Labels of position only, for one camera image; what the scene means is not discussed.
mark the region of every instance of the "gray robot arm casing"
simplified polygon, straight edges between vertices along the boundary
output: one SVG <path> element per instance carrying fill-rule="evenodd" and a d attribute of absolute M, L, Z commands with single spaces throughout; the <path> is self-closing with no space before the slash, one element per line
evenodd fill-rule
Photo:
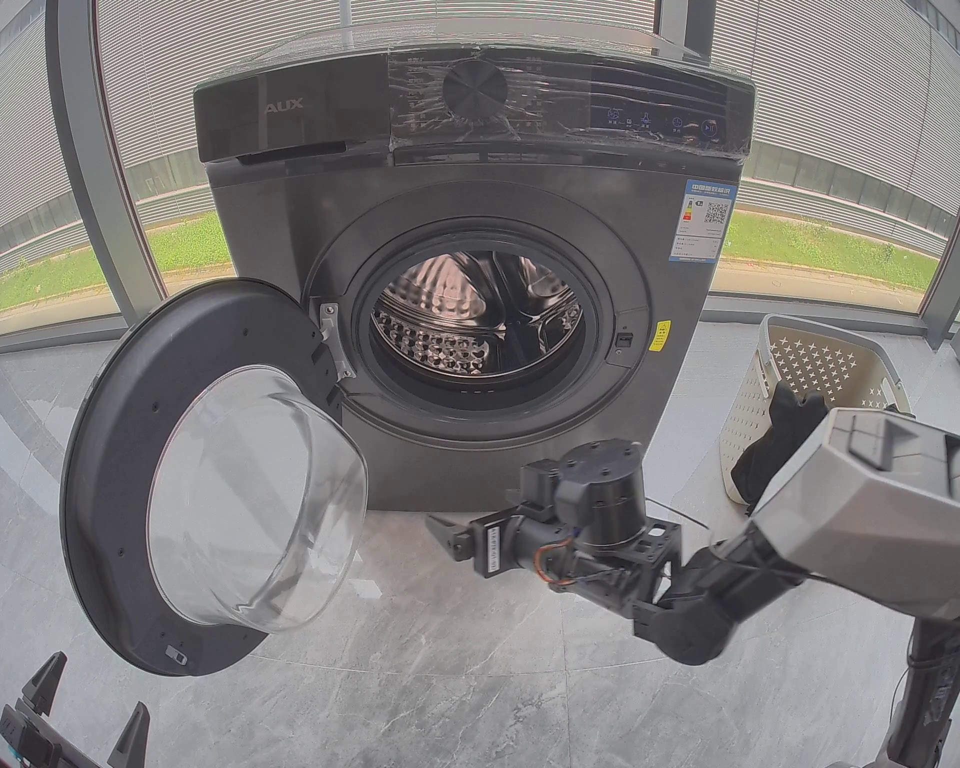
<path fill-rule="evenodd" d="M 960 437 L 896 413 L 832 410 L 753 523 L 788 562 L 898 611 L 960 617 Z"/>

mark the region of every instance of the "yellow sticker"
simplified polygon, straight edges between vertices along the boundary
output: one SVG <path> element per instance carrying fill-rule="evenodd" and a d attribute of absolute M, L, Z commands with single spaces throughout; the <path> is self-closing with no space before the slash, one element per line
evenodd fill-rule
<path fill-rule="evenodd" d="M 670 321 L 661 320 L 657 323 L 657 332 L 654 334 L 654 340 L 650 343 L 651 352 L 659 352 L 666 344 L 666 337 L 670 335 Z"/>

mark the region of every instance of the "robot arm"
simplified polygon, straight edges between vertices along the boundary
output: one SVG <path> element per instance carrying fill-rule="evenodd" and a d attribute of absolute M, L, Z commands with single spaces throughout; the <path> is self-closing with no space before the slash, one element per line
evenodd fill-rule
<path fill-rule="evenodd" d="M 524 467 L 514 507 L 427 525 L 485 578 L 533 570 L 685 664 L 715 659 L 739 623 L 807 578 L 909 613 L 906 689 L 872 765 L 933 768 L 960 693 L 960 438 L 834 409 L 743 528 L 683 565 L 680 526 L 645 514 L 641 460 L 626 441 L 581 445 Z"/>

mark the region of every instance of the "grass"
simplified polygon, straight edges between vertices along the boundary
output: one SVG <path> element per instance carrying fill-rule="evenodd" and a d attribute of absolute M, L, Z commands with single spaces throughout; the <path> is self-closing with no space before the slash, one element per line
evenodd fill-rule
<path fill-rule="evenodd" d="M 230 261 L 220 220 L 212 212 L 183 224 L 149 229 L 147 240 L 162 273 L 200 270 Z M 0 276 L 0 310 L 105 282 L 90 247 L 21 264 Z"/>
<path fill-rule="evenodd" d="M 227 241 L 213 212 L 181 224 L 147 231 L 162 273 L 229 264 Z M 935 259 L 889 243 L 836 231 L 817 222 L 736 211 L 723 254 L 798 267 L 843 272 L 925 291 Z M 91 248 L 33 264 L 0 276 L 0 310 L 104 284 Z"/>
<path fill-rule="evenodd" d="M 843 272 L 925 291 L 936 259 L 825 224 L 736 211 L 723 255 Z"/>

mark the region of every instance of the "aux logo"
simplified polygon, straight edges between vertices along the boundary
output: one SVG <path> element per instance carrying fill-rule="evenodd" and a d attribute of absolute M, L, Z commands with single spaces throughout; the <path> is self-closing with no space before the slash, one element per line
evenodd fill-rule
<path fill-rule="evenodd" d="M 263 113 L 270 114 L 271 112 L 286 112 L 290 109 L 303 109 L 303 97 L 300 96 L 298 99 L 287 99 L 285 102 L 268 104 L 267 108 L 263 110 Z"/>

